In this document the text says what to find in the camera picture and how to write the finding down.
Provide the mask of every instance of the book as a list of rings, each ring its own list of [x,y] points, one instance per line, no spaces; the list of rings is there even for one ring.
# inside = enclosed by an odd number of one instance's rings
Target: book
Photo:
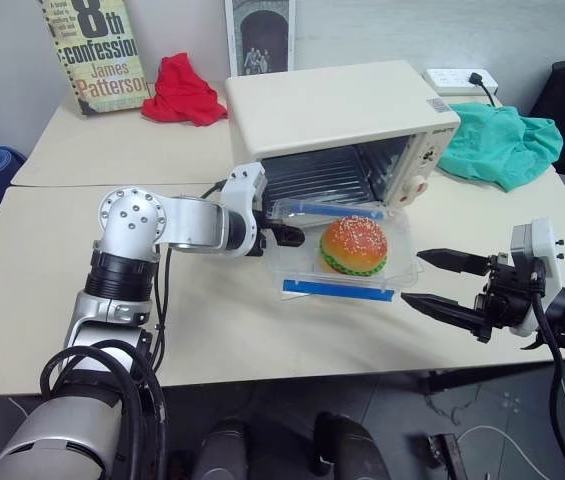
[[[124,0],[40,0],[84,115],[138,108],[149,91]]]

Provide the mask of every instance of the toy hamburger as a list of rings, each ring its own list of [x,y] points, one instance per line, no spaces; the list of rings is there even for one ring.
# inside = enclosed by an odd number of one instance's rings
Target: toy hamburger
[[[320,263],[326,271],[368,277],[384,268],[387,253],[382,229],[357,215],[333,222],[320,239]]]

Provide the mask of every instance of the photo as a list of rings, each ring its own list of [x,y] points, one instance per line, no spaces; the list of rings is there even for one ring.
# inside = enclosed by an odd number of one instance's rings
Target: photo
[[[231,76],[293,70],[295,0],[225,0]]]

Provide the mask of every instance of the red cloth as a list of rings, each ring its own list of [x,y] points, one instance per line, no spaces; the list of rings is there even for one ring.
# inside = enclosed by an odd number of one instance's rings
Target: red cloth
[[[226,118],[218,94],[196,75],[186,53],[162,59],[155,97],[144,101],[142,114],[158,122],[191,120],[196,126]]]

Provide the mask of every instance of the oven control knob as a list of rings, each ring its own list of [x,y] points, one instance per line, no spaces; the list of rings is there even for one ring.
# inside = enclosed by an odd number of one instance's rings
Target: oven control knob
[[[415,175],[404,183],[402,191],[404,195],[400,198],[400,203],[403,205],[410,204],[415,197],[423,193],[429,185],[422,175]]]

